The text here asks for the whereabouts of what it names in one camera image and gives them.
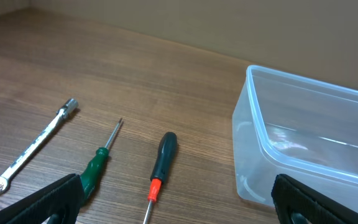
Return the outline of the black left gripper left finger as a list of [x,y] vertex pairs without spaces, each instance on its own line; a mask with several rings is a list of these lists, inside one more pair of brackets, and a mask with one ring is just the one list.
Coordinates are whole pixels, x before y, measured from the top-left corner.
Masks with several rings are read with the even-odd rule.
[[68,174],[2,209],[0,224],[75,223],[85,193],[78,174]]

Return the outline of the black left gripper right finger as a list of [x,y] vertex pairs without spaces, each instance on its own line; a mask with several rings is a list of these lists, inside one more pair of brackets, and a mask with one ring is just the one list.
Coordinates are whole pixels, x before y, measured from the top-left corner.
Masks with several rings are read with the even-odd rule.
[[271,191],[281,224],[358,224],[358,213],[286,174],[278,174]]

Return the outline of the clear plastic storage container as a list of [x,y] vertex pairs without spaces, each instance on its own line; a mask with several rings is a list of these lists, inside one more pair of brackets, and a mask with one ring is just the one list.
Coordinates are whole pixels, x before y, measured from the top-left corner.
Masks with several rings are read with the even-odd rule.
[[251,65],[232,115],[238,195],[272,206],[286,174],[358,213],[358,91]]

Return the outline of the black red handled screwdriver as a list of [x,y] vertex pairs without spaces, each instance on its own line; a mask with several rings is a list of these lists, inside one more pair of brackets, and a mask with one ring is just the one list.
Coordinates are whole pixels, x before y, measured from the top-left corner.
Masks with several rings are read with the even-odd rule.
[[164,134],[158,146],[157,158],[150,176],[150,188],[147,200],[149,202],[143,224],[148,224],[153,205],[157,202],[161,186],[167,181],[171,164],[177,152],[177,135],[173,132]]

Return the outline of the silver flex socket wrench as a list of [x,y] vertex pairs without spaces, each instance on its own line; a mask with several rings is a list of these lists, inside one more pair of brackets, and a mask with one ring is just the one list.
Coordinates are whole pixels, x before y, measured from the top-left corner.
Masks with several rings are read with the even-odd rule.
[[9,189],[11,181],[17,173],[32,159],[52,135],[56,133],[62,124],[69,120],[70,115],[77,109],[78,105],[78,101],[74,98],[68,99],[65,104],[57,110],[54,119],[49,122],[27,149],[0,175],[0,195]]

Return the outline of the green handled screwdriver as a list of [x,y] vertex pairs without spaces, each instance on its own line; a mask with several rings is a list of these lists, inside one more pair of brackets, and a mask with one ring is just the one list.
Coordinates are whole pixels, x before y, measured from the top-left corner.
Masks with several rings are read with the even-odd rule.
[[81,184],[84,191],[82,205],[85,205],[92,196],[99,184],[103,170],[109,158],[110,149],[115,141],[117,134],[123,124],[122,118],[119,119],[107,143],[96,150],[96,155],[89,161],[85,171],[80,175]]

